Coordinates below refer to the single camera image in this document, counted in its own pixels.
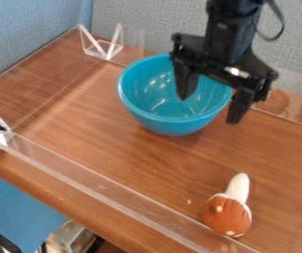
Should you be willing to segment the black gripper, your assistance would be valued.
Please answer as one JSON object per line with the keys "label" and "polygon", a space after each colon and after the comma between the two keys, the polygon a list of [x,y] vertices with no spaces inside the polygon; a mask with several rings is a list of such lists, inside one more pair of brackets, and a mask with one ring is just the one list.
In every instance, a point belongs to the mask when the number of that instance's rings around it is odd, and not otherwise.
{"label": "black gripper", "polygon": [[252,102],[264,101],[277,72],[254,56],[250,47],[233,59],[224,58],[218,49],[204,47],[204,37],[174,33],[169,59],[173,65],[176,93],[184,101],[196,91],[198,76],[204,75],[237,89],[226,115],[236,125]]}

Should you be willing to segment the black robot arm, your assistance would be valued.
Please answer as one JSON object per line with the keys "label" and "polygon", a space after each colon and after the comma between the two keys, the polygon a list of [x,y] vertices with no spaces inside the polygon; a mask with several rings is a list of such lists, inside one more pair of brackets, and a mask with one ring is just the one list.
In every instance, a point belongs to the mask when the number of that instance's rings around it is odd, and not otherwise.
{"label": "black robot arm", "polygon": [[257,21],[261,6],[273,0],[206,0],[206,30],[202,36],[174,33],[169,59],[176,93],[186,99],[201,75],[236,89],[226,123],[240,122],[250,105],[266,99],[277,72],[253,54],[252,40],[261,35]]}

